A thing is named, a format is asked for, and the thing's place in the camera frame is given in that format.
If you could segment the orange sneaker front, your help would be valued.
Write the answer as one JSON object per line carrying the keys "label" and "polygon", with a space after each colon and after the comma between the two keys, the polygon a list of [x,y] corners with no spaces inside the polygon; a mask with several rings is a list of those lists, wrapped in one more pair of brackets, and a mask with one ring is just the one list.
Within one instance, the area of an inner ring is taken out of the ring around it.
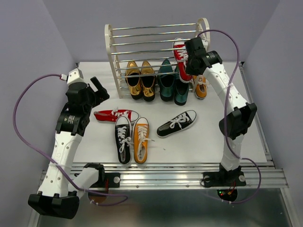
{"label": "orange sneaker front", "polygon": [[140,117],[133,126],[134,160],[143,164],[148,156],[148,142],[154,141],[149,138],[150,126],[145,117]]}

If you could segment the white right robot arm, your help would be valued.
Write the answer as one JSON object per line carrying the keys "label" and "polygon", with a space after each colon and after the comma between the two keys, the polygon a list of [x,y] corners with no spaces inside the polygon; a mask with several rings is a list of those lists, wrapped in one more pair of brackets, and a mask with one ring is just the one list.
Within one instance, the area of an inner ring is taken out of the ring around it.
{"label": "white right robot arm", "polygon": [[188,54],[186,73],[204,76],[224,106],[219,129],[224,136],[223,157],[219,171],[204,172],[202,185],[210,187],[245,186],[241,170],[241,147],[244,135],[251,126],[257,106],[249,103],[237,90],[216,51],[207,52],[200,37],[185,42]]}

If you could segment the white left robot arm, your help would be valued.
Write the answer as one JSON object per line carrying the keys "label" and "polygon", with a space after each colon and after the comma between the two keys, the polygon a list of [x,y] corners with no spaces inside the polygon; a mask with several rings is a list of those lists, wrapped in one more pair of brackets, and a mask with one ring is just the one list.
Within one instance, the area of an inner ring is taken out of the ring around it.
{"label": "white left robot arm", "polygon": [[41,215],[74,218],[85,190],[105,182],[104,166],[100,163],[87,163],[74,180],[69,178],[92,108],[109,99],[107,90],[99,80],[96,77],[90,80],[97,88],[96,91],[82,80],[68,85],[68,101],[55,128],[52,160],[38,192],[31,194],[28,199],[29,206]]}

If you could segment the red sneaker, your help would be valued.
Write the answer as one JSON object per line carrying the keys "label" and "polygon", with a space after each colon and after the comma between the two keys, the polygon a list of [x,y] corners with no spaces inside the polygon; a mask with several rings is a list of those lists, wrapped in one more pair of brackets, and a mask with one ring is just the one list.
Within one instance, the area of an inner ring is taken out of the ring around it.
{"label": "red sneaker", "polygon": [[128,109],[113,109],[95,111],[94,116],[99,122],[116,122],[121,116],[124,116],[130,120],[131,123],[135,122],[139,118],[139,114],[136,111]]}
{"label": "red sneaker", "polygon": [[181,37],[175,38],[173,43],[173,54],[179,70],[179,78],[183,83],[189,83],[192,76],[186,73],[188,54],[185,49],[185,41]]}

